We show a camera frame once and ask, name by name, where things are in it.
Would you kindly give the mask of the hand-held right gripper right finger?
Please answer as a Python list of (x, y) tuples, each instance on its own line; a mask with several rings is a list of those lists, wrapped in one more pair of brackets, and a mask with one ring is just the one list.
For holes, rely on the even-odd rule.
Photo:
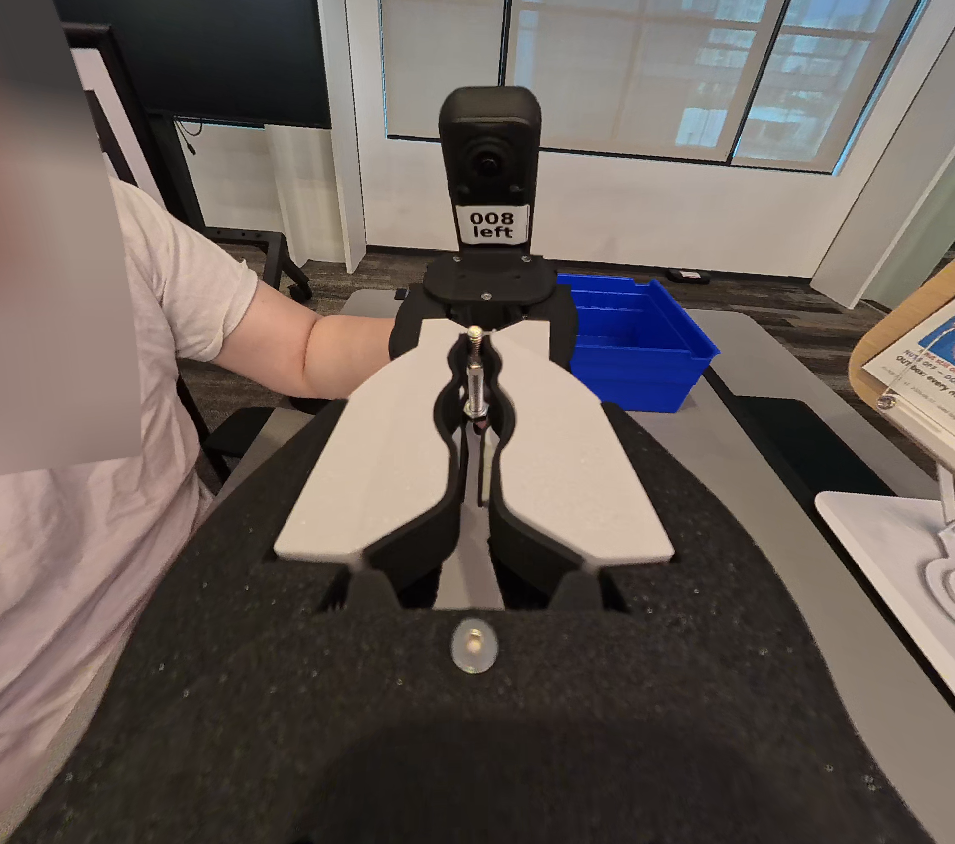
[(589, 570), (669, 562), (674, 547), (598, 396), (553, 361), (500, 362), (496, 384), (514, 422), (495, 456), (504, 510)]

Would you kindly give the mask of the white document stand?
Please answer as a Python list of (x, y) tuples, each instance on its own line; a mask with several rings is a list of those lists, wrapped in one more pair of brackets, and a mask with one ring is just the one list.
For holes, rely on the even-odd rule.
[(820, 492), (816, 509), (914, 641), (953, 656), (953, 475), (926, 500)]

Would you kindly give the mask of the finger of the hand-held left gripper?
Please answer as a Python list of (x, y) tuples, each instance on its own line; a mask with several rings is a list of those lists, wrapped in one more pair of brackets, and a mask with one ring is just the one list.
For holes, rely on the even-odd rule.
[(467, 340), (466, 328), (448, 320), (427, 318), (421, 322), (418, 341), (408, 351), (417, 358), (448, 358), (460, 340)]
[(494, 332), (494, 350), (502, 364), (546, 364), (550, 359), (548, 322), (519, 322)]

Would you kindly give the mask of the long thin silver bolt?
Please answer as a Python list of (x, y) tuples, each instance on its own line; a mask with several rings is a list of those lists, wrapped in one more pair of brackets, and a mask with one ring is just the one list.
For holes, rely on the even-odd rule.
[(470, 344), (468, 338), (467, 342), (467, 386), (463, 411), (469, 420), (477, 424), (485, 422), (489, 412), (485, 390), (484, 340), (479, 346)]

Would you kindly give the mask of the glass window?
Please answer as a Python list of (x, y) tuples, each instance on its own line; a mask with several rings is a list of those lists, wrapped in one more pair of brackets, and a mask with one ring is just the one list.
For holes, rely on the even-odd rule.
[(385, 126), (519, 85), (543, 148), (842, 169), (929, 0), (379, 0)]

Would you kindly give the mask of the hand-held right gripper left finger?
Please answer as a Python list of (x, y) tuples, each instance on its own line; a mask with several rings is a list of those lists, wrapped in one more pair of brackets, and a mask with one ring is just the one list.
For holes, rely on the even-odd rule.
[(406, 352), (354, 391), (274, 543), (276, 556), (358, 566), (377, 540), (435, 508), (460, 464), (436, 407), (459, 385), (449, 357)]

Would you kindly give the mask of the printed instruction sheet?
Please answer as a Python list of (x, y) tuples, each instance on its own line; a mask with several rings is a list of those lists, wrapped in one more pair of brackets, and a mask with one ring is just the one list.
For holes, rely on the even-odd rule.
[(912, 327), (862, 370), (877, 383), (881, 409), (953, 435), (954, 301)]

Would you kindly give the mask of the black monitor stand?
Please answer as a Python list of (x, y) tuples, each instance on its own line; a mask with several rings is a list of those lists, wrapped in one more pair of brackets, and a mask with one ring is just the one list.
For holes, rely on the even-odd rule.
[(146, 119), (161, 165), (156, 183), (170, 213), (219, 245), (256, 248), (265, 256), (265, 282), (280, 289), (282, 278), (288, 278), (291, 281), (288, 292), (293, 301), (307, 304), (312, 298), (309, 279), (293, 262), (286, 235), (256, 223), (238, 226), (206, 223), (173, 118), (149, 113)]

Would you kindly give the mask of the white sign board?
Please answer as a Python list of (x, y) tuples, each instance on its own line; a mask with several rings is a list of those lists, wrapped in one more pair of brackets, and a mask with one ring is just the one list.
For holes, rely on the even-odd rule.
[(134, 88), (113, 28), (62, 23), (108, 173), (148, 193), (160, 206), (179, 204), (147, 111)]

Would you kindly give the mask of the blue plastic bin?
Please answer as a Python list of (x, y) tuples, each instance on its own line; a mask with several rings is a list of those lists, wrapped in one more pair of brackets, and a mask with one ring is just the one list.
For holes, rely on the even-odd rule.
[(578, 312), (573, 375), (603, 402), (677, 412), (719, 354), (657, 280), (559, 274)]

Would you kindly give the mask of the person's left forearm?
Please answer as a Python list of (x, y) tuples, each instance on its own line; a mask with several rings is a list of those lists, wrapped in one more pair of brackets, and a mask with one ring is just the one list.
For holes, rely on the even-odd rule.
[(390, 361), (394, 320), (320, 316), (260, 283), (215, 365), (280, 395), (349, 397)]

